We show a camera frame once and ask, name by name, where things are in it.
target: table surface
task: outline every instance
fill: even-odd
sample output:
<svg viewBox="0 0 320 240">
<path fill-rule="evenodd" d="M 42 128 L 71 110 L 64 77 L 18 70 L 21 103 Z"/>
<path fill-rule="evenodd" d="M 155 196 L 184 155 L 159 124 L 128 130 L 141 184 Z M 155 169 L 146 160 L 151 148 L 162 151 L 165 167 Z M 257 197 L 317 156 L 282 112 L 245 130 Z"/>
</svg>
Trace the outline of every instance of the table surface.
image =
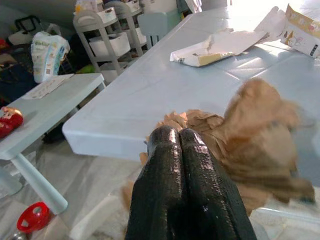
<svg viewBox="0 0 320 240">
<path fill-rule="evenodd" d="M 171 52 L 199 43 L 217 30 L 253 30 L 273 6 L 285 11 L 288 3 L 256 2 L 249 7 L 217 8 L 188 16 L 66 122 L 63 132 L 73 151 L 138 161 L 139 153 L 147 148 L 145 136 L 165 114 L 201 109 L 223 116 L 237 89 L 252 77 L 275 86 L 283 98 L 298 103 L 318 123 L 320 61 L 278 41 L 253 46 L 245 54 L 200 68 L 169 62 Z M 291 6 L 320 20 L 317 0 L 296 0 Z M 298 132 L 296 141 L 301 174 L 320 186 L 318 129 L 315 124 L 303 134 Z"/>
<path fill-rule="evenodd" d="M 41 99 L 19 98 L 9 107 L 19 109 L 24 123 L 0 140 L 0 160 L 10 160 L 48 131 L 104 81 L 100 73 L 78 74 Z"/>
</svg>

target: white plastic chair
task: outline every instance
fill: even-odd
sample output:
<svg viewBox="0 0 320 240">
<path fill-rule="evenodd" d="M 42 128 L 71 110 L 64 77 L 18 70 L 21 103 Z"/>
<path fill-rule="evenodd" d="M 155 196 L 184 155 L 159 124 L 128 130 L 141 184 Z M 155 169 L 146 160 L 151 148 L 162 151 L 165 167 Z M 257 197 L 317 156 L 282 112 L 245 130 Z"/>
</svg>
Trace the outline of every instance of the white plastic chair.
<svg viewBox="0 0 320 240">
<path fill-rule="evenodd" d="M 142 34 L 146 36 L 148 49 L 159 42 L 180 20 L 178 10 L 139 15 L 139 27 Z"/>
</svg>

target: white bag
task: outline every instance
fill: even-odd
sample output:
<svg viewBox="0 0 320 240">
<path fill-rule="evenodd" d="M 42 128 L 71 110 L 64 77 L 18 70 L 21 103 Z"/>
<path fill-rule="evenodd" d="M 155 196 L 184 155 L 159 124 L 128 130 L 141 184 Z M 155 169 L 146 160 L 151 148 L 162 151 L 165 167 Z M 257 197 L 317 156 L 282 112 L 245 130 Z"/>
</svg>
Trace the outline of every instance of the white bag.
<svg viewBox="0 0 320 240">
<path fill-rule="evenodd" d="M 51 76 L 58 75 L 60 63 L 69 51 L 70 45 L 63 37 L 38 32 L 31 44 L 34 81 L 42 83 Z"/>
</svg>

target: white plastic table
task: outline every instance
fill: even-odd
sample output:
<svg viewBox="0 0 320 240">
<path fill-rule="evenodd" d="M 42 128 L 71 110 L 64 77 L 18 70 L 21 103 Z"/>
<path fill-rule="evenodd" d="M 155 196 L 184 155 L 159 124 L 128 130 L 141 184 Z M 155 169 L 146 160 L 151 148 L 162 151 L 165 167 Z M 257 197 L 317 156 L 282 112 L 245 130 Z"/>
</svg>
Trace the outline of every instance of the white plastic table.
<svg viewBox="0 0 320 240">
<path fill-rule="evenodd" d="M 19 98 L 9 107 L 19 109 L 24 123 L 0 140 L 0 160 L 10 160 L 54 214 L 63 212 L 68 202 L 21 154 L 21 152 L 70 113 L 95 88 L 104 89 L 100 73 L 74 75 L 41 99 Z M 0 184 L 12 195 L 22 185 L 0 168 Z"/>
<path fill-rule="evenodd" d="M 199 43 L 217 30 L 253 30 L 274 6 L 259 7 L 265 1 L 256 2 L 251 8 L 225 7 L 188 16 L 64 124 L 72 150 L 138 161 L 139 153 L 146 151 L 145 137 L 165 114 L 201 109 L 223 116 L 241 84 L 256 76 L 319 123 L 320 61 L 280 42 L 256 45 L 245 54 L 200 68 L 169 62 L 171 52 Z M 300 2 L 304 3 L 293 4 L 293 9 L 320 17 L 319 1 Z M 288 2 L 283 3 L 280 7 L 286 10 Z M 320 186 L 319 124 L 296 140 L 301 174 Z"/>
</svg>

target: tiled floor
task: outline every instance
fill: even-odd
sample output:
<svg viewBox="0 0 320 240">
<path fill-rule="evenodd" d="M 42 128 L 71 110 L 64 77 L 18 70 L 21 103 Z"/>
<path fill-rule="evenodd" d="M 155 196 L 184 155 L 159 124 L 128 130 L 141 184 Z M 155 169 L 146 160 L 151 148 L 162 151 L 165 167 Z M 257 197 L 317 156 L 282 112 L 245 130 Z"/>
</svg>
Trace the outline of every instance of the tiled floor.
<svg viewBox="0 0 320 240">
<path fill-rule="evenodd" d="M 53 145 L 38 141 L 25 154 L 29 154 L 28 159 L 69 202 L 67 210 L 46 228 L 33 233 L 31 240 L 124 239 L 128 213 L 123 208 L 119 189 L 128 178 L 137 177 L 141 170 L 139 162 L 75 155 L 66 141 Z M 19 177 L 12 165 L 5 168 Z M 28 184 L 14 196 L 0 199 L 1 240 L 15 232 L 20 214 L 37 201 L 40 199 Z M 250 217 L 259 240 L 320 239 L 317 205 L 291 202 L 287 207 L 271 200 L 265 207 L 276 211 L 258 210 Z"/>
</svg>

